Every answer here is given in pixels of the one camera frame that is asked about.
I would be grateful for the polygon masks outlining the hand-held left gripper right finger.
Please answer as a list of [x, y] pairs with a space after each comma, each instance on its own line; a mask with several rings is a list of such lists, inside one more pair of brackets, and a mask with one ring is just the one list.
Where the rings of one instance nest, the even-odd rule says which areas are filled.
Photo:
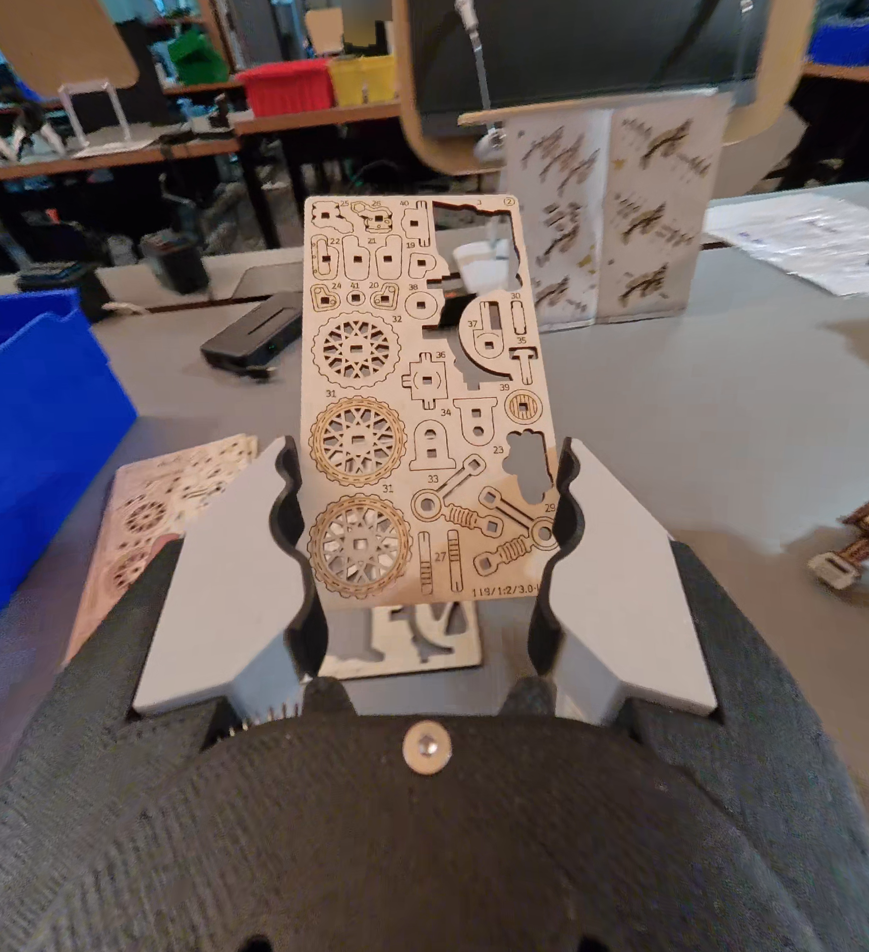
[[527, 652], [560, 719], [609, 724], [629, 700], [708, 716], [717, 698], [673, 539], [577, 438], [563, 442]]

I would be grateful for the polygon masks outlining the wooden puzzle sheet with wheels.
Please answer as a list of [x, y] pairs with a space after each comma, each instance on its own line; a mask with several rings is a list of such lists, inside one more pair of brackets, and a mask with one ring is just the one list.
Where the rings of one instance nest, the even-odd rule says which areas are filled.
[[[305, 203], [300, 546], [332, 609], [538, 594], [556, 438], [518, 200]], [[510, 223], [516, 292], [438, 328], [437, 229]]]

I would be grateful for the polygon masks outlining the grey desk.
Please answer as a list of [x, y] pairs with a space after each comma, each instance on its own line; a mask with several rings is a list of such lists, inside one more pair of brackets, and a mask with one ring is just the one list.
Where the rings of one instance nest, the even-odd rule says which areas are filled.
[[[140, 417], [0, 616], [0, 759], [67, 648], [115, 469], [232, 433], [298, 433], [299, 345], [267, 384], [200, 357], [247, 308], [95, 327]], [[869, 757], [869, 577], [844, 599], [806, 570], [869, 498], [869, 297], [703, 251], [683, 316], [552, 332], [542, 348], [557, 437], [582, 440], [692, 546], [848, 757]]]

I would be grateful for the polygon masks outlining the puzzle instruction booklet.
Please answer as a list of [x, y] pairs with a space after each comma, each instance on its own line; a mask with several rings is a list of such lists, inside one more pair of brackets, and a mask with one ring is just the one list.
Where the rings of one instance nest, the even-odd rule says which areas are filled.
[[702, 89], [504, 120], [541, 327], [685, 309], [732, 99]]

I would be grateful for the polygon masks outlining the wooden puzzle sheet with cut-outs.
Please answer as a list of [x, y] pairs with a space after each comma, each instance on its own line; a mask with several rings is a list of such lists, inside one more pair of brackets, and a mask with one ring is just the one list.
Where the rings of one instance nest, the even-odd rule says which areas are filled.
[[474, 668], [483, 662], [475, 601], [331, 614], [320, 675], [341, 681]]

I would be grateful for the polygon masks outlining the yellow plastic bin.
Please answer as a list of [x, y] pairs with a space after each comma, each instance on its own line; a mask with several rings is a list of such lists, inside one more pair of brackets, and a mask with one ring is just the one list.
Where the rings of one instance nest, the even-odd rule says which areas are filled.
[[339, 108], [387, 103], [397, 98], [393, 54], [340, 56], [330, 59], [327, 65]]

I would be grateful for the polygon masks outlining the wood-framed dark chair back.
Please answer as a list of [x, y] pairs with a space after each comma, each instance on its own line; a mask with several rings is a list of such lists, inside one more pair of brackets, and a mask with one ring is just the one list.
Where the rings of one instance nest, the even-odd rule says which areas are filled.
[[491, 126], [518, 113], [609, 108], [711, 89], [734, 96], [726, 150], [780, 120], [816, 2], [393, 2], [401, 125], [426, 165], [492, 173]]

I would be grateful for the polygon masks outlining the black flat device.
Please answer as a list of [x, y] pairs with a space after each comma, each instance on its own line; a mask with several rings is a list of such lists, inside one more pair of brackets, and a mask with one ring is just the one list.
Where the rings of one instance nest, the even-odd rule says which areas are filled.
[[202, 358], [210, 367], [267, 381], [274, 359], [300, 338], [302, 313], [301, 292], [274, 294], [207, 340]]

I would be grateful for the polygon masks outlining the blue plastic bin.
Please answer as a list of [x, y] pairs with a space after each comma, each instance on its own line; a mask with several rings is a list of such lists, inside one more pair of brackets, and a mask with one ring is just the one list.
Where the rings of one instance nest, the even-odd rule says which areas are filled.
[[76, 290], [0, 295], [0, 612], [136, 415]]

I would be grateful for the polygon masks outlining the red plastic bin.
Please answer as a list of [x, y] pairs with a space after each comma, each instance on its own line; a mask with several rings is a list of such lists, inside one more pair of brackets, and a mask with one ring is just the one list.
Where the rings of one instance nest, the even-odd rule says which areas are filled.
[[334, 107], [325, 61], [301, 59], [250, 67], [236, 77], [256, 118], [321, 112]]

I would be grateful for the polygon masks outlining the black battery box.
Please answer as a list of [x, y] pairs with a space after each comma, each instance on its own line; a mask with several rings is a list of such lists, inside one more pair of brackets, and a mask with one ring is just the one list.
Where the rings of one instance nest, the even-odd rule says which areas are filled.
[[200, 246], [189, 235], [171, 229], [148, 233], [140, 239], [140, 250], [157, 282], [167, 291], [190, 295], [210, 287]]

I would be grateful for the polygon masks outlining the white printed paper sheets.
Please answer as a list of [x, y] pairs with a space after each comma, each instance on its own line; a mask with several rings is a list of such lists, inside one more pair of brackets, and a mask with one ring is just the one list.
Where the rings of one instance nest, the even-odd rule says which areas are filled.
[[815, 191], [710, 208], [703, 233], [837, 297], [869, 296], [869, 208]]

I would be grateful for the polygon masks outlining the clear acrylic stand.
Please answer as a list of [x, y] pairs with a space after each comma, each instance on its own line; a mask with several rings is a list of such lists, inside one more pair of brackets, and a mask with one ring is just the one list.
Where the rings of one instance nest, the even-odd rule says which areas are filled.
[[[104, 155], [135, 148], [131, 128], [116, 92], [107, 78], [65, 83], [58, 88], [58, 99], [71, 124], [78, 147], [77, 155]], [[120, 133], [106, 142], [93, 143], [94, 133]]]

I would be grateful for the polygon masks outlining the blue storage crate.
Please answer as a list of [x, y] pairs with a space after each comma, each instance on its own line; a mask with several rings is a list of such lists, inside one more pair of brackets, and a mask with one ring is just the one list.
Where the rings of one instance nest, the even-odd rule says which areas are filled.
[[869, 19], [821, 21], [812, 33], [808, 59], [819, 65], [869, 65]]

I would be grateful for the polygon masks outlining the brown cardboard panel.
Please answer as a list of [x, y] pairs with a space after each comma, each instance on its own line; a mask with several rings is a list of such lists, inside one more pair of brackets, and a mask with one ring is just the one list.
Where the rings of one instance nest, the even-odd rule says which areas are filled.
[[0, 54], [31, 89], [108, 80], [134, 86], [139, 67], [101, 2], [0, 1]]

